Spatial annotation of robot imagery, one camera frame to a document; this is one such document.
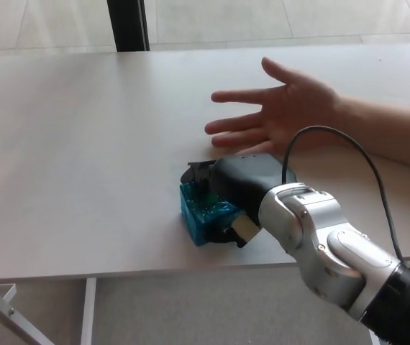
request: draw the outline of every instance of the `black window frame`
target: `black window frame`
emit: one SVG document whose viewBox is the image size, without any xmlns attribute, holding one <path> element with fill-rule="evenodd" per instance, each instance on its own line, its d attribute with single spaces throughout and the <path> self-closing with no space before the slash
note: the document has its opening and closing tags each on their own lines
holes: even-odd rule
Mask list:
<svg viewBox="0 0 410 345">
<path fill-rule="evenodd" d="M 144 0 L 107 0 L 117 52 L 150 50 Z"/>
</svg>

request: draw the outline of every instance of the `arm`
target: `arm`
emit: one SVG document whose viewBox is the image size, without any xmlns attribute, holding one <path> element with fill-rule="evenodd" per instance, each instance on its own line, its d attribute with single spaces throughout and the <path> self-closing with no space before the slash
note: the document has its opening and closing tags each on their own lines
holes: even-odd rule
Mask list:
<svg viewBox="0 0 410 345">
<path fill-rule="evenodd" d="M 410 165 L 410 108 L 342 98 L 337 128 L 375 155 Z"/>
<path fill-rule="evenodd" d="M 214 135 L 214 146 L 283 154 L 298 130 L 324 125 L 349 134 L 370 153 L 410 165 L 410 109 L 340 96 L 321 81 L 267 58 L 262 66 L 282 85 L 218 91 L 211 96 L 218 103 L 261 105 L 259 112 L 207 124 L 205 132 Z M 316 133 L 300 139 L 296 149 L 342 144 L 336 136 Z"/>
</svg>

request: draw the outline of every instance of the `blue object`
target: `blue object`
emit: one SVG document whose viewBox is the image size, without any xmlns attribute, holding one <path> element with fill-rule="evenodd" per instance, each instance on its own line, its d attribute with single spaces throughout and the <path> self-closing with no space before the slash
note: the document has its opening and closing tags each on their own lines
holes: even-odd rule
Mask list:
<svg viewBox="0 0 410 345">
<path fill-rule="evenodd" d="M 241 210 L 203 190 L 195 182 L 180 185 L 181 213 L 196 246 L 213 242 L 215 234 L 231 226 Z"/>
</svg>

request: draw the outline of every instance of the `black cable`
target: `black cable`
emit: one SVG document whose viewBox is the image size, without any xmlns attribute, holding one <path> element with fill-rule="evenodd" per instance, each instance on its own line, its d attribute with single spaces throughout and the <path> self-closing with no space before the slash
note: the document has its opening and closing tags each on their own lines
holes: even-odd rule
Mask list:
<svg viewBox="0 0 410 345">
<path fill-rule="evenodd" d="M 329 132 L 329 133 L 339 135 L 340 137 L 342 137 L 343 139 L 348 141 L 350 144 L 352 144 L 354 146 L 354 148 L 359 150 L 360 153 L 363 155 L 363 157 L 367 160 L 368 164 L 370 165 L 371 169 L 373 170 L 373 172 L 375 174 L 376 181 L 378 182 L 379 193 L 381 194 L 381 200 L 383 202 L 384 211 L 386 212 L 386 218 L 387 218 L 387 222 L 388 222 L 388 225 L 389 225 L 389 231 L 391 232 L 391 239 L 392 239 L 393 249 L 395 250 L 397 258 L 403 264 L 404 263 L 404 257 L 401 254 L 400 246 L 398 245 L 397 235 L 396 235 L 395 229 L 393 227 L 393 220 L 392 220 L 392 216 L 391 216 L 391 211 L 389 210 L 389 205 L 388 205 L 388 202 L 387 202 L 386 192 L 384 191 L 384 184 L 383 184 L 383 181 L 381 179 L 381 175 L 379 174 L 378 169 L 375 166 L 375 163 L 373 163 L 373 161 L 371 160 L 370 156 L 365 151 L 365 149 L 363 149 L 363 147 L 358 142 L 356 142 L 353 138 L 349 137 L 347 134 L 345 134 L 345 133 L 343 133 L 343 132 L 341 132 L 337 129 L 328 127 L 328 126 L 308 126 L 308 127 L 305 127 L 303 129 L 301 129 L 300 131 L 298 131 L 293 136 L 291 141 L 289 142 L 289 144 L 286 148 L 286 151 L 285 151 L 285 157 L 283 158 L 283 167 L 282 167 L 282 184 L 283 185 L 286 184 L 286 173 L 287 173 L 287 169 L 288 169 L 288 158 L 290 156 L 290 152 L 293 149 L 293 146 L 294 146 L 296 140 L 302 134 L 305 134 L 307 132 L 312 132 L 312 131 L 323 131 L 323 132 Z"/>
</svg>

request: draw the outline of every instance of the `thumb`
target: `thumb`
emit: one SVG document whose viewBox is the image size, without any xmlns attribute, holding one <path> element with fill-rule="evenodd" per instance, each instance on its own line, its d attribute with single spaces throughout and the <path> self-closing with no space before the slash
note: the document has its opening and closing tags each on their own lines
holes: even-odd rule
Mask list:
<svg viewBox="0 0 410 345">
<path fill-rule="evenodd" d="M 263 57 L 261 61 L 263 70 L 272 78 L 284 84 L 295 83 L 302 76 L 300 72 L 289 69 L 280 63 L 271 60 L 268 57 Z"/>
</svg>

